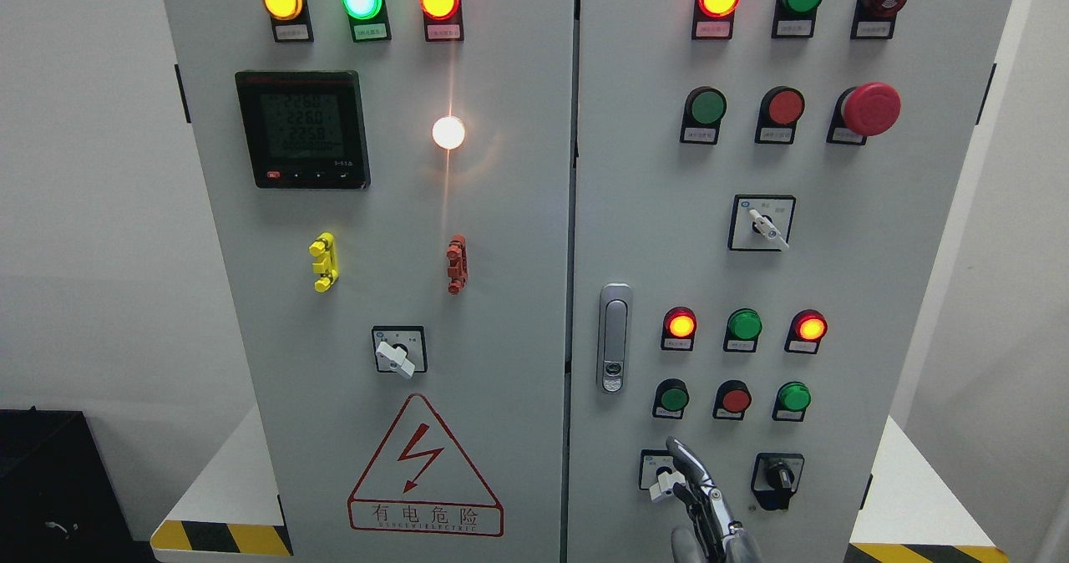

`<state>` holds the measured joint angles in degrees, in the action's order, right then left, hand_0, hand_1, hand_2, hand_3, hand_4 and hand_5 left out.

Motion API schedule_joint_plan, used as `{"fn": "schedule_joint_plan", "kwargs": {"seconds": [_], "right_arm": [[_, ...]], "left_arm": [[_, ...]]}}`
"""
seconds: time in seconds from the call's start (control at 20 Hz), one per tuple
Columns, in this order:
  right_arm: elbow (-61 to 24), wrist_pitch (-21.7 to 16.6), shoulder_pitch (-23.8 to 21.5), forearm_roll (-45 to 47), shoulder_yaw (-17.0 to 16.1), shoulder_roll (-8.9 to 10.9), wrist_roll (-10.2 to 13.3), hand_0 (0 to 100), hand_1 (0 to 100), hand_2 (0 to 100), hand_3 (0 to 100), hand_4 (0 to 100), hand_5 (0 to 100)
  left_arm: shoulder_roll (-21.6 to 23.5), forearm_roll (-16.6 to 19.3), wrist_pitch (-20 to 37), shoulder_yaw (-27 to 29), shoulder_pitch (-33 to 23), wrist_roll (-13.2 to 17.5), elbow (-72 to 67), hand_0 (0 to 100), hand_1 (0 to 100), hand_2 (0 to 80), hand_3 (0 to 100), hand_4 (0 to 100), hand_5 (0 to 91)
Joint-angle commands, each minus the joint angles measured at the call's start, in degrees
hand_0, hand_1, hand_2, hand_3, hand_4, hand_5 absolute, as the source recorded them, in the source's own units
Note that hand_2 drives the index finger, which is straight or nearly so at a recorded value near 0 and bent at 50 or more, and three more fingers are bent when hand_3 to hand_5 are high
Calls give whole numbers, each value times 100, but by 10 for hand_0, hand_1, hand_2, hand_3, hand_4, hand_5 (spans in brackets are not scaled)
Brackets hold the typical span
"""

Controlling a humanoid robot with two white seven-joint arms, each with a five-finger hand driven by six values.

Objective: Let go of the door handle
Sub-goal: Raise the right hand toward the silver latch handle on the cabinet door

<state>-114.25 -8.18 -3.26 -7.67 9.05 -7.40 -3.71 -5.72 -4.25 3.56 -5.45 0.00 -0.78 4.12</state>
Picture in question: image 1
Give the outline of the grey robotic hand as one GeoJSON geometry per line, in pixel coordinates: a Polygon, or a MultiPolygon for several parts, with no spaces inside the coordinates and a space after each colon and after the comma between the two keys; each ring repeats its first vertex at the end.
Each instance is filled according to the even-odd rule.
{"type": "Polygon", "coordinates": [[[762,562],[758,545],[688,445],[672,436],[666,449],[681,478],[671,482],[671,492],[686,509],[692,530],[677,526],[671,533],[676,562],[762,562]]]}

